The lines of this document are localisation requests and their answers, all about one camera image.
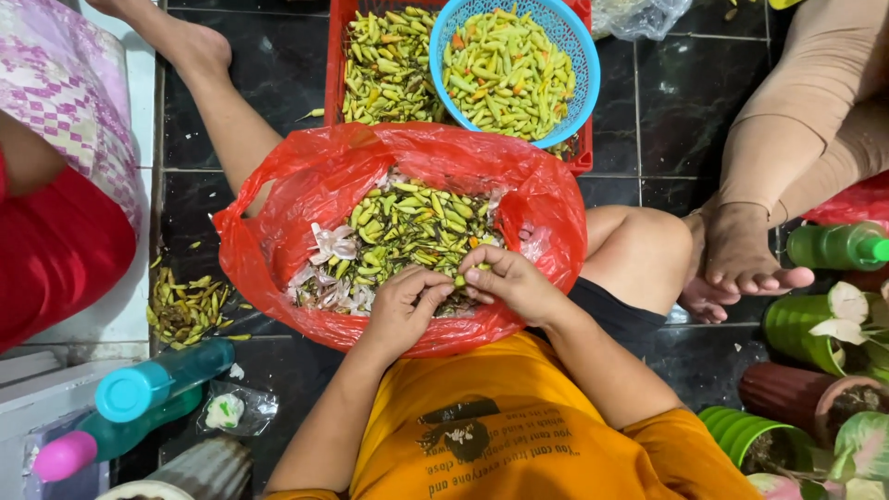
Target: plastic bottle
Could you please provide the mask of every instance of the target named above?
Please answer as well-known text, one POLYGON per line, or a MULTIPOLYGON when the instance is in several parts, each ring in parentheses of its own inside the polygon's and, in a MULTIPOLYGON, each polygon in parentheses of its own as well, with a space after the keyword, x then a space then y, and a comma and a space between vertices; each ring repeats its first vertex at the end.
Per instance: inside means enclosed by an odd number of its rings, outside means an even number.
POLYGON ((889 261, 889 238, 875 222, 802 226, 788 236, 787 253, 812 269, 878 270, 889 261))
POLYGON ((130 422, 149 408, 221 374, 234 361, 234 346, 219 338, 167 351, 105 375, 96 388, 96 408, 111 422, 130 422))
POLYGON ((37 453, 34 472, 43 481, 64 480, 89 464, 117 458, 133 449, 157 427, 191 413, 202 397, 201 386, 197 385, 127 423, 114 423, 93 412, 73 431, 50 442, 37 453))

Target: potted plant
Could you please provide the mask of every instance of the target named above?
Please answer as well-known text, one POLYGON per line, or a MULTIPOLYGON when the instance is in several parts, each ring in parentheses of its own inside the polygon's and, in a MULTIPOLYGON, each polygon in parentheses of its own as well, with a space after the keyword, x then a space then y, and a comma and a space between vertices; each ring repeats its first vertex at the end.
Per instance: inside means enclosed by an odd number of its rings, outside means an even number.
POLYGON ((889 284, 880 296, 844 281, 825 295, 784 297, 765 314, 765 336, 778 351, 831 375, 889 383, 887 301, 889 284))
POLYGON ((813 468, 815 442, 797 427, 727 407, 709 407, 698 417, 745 474, 813 468))
POLYGON ((889 415, 861 412, 837 434, 832 456, 812 471, 748 475, 767 500, 885 500, 889 493, 889 415))
POLYGON ((872 378, 837 378, 768 361, 744 371, 738 393, 753 415, 798 427, 827 449, 853 415, 889 414, 889 389, 872 378))

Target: pink bottle cap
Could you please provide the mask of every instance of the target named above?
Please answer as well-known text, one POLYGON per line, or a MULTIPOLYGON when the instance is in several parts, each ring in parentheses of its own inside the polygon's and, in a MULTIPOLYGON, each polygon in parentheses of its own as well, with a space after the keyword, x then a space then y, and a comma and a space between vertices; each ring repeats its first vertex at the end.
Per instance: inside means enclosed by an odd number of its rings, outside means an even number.
POLYGON ((64 480, 92 464, 98 451, 93 436, 72 431, 44 446, 37 453, 33 470, 44 482, 64 480))

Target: hand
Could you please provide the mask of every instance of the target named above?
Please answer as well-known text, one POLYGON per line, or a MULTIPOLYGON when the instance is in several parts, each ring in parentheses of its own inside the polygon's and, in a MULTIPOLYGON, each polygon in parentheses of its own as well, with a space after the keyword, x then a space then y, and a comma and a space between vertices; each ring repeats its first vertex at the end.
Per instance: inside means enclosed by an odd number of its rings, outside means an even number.
POLYGON ((466 292, 484 303, 500 297, 529 327, 544 327, 570 302, 531 261, 517 252, 479 245, 463 257, 459 272, 466 278, 466 292), (473 268, 482 262, 491 270, 473 268))
POLYGON ((426 333, 438 304, 451 292, 451 277, 417 265, 404 268, 377 289, 371 320, 355 348, 388 367, 426 333))

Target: black shorts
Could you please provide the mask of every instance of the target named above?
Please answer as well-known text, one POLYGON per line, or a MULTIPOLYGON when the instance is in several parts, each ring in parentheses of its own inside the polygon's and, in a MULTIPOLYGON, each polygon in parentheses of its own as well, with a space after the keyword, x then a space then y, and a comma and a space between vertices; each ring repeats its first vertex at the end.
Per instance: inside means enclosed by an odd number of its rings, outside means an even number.
MULTIPOLYGON (((637 338, 638 335, 656 332, 667 324, 666 316, 627 305, 584 277, 577 277, 577 283, 568 292, 568 298, 592 316, 615 339, 637 338)), ((546 339, 543 330, 539 328, 527 330, 546 339)))

